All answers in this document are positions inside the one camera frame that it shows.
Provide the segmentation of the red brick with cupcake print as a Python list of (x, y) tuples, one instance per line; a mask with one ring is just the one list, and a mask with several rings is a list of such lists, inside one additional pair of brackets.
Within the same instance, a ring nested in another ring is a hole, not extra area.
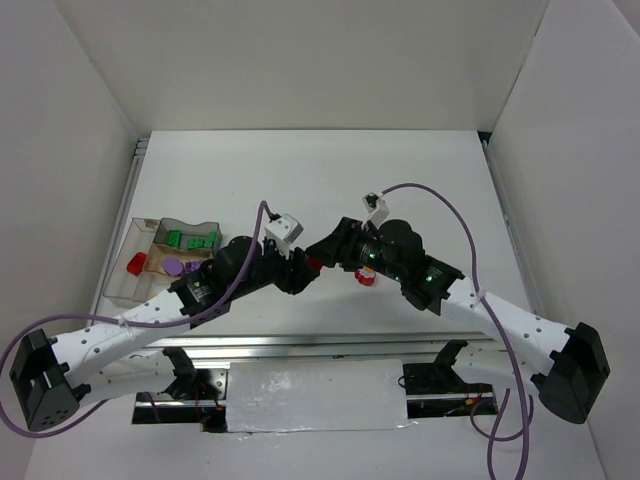
[(319, 262), (318, 260), (311, 258), (311, 257), (307, 257), (306, 258), (307, 264), (310, 265), (311, 267), (320, 270), (322, 268), (322, 263)]

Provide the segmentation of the red flower print block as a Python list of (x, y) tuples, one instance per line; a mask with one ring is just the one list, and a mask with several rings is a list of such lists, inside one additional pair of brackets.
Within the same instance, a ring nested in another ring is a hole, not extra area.
[(370, 287), (375, 284), (376, 272), (368, 267), (362, 267), (354, 272), (354, 277), (360, 285)]

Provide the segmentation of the purple lego brick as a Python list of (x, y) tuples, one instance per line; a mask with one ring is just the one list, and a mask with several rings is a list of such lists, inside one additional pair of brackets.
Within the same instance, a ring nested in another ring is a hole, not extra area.
[(187, 275), (189, 273), (193, 273), (193, 272), (197, 271), (201, 267), (202, 263), (203, 263), (202, 260), (194, 260), (194, 261), (185, 262), (184, 265), (183, 265), (183, 274)]

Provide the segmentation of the green two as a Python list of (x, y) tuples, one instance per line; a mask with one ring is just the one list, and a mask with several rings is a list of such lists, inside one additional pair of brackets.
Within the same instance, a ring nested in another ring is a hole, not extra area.
[(206, 241), (203, 238), (190, 238), (187, 241), (188, 250), (205, 248), (205, 247), (206, 247)]

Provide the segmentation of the purple rounded lego block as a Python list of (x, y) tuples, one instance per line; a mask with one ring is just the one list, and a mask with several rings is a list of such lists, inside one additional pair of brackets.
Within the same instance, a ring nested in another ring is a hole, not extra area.
[(165, 257), (161, 267), (168, 276), (180, 277), (184, 273), (184, 264), (175, 257)]

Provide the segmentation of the red lego brick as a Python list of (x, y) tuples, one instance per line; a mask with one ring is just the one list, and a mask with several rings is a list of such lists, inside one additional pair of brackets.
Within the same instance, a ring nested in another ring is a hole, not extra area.
[(128, 262), (126, 271), (138, 277), (144, 270), (144, 266), (147, 260), (147, 254), (144, 252), (137, 252)]

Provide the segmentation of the green sloped lego brick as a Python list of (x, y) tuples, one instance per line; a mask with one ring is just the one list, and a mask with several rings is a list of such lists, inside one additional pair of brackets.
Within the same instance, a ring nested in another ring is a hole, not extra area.
[(170, 230), (168, 232), (166, 244), (172, 248), (179, 248), (182, 232), (180, 230)]

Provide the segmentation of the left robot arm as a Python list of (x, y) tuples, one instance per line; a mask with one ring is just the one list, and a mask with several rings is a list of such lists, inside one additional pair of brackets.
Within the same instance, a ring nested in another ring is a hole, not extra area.
[(281, 253), (274, 240), (236, 237), (213, 259), (168, 289), (117, 317), (49, 337), (43, 322), (21, 333), (9, 378), (26, 426), (5, 423), (21, 435), (47, 438), (74, 427), (80, 408), (99, 408), (130, 392), (180, 395), (198, 374), (180, 348), (147, 355), (144, 347), (226, 314), (232, 301), (264, 287), (296, 295), (320, 274), (320, 263), (296, 248)]

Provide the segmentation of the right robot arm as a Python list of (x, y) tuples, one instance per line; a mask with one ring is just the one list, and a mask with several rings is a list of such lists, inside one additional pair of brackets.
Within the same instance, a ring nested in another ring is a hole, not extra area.
[(435, 363), (464, 383), (522, 387), (557, 417), (582, 424), (610, 374), (593, 327), (552, 322), (476, 289), (460, 270), (427, 255), (420, 235), (404, 220), (386, 221), (371, 232), (344, 217), (306, 253), (328, 268), (367, 267), (397, 281), (416, 309), (502, 343), (502, 352), (474, 348), (463, 340), (446, 344)]

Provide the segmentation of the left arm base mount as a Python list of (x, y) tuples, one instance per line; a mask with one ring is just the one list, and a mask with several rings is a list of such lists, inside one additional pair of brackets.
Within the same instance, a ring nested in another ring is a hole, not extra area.
[(164, 348), (162, 359), (170, 361), (174, 380), (160, 392), (136, 394), (132, 423), (194, 424), (202, 432), (226, 433), (229, 370), (198, 369), (187, 353), (178, 347)]

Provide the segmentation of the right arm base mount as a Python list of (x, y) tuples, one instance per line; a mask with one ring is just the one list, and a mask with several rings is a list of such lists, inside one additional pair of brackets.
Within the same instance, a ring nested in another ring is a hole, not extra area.
[(453, 371), (460, 352), (469, 343), (449, 341), (430, 362), (404, 363), (398, 385), (405, 391), (407, 416), (424, 418), (496, 415), (493, 388), (488, 384), (467, 383)]

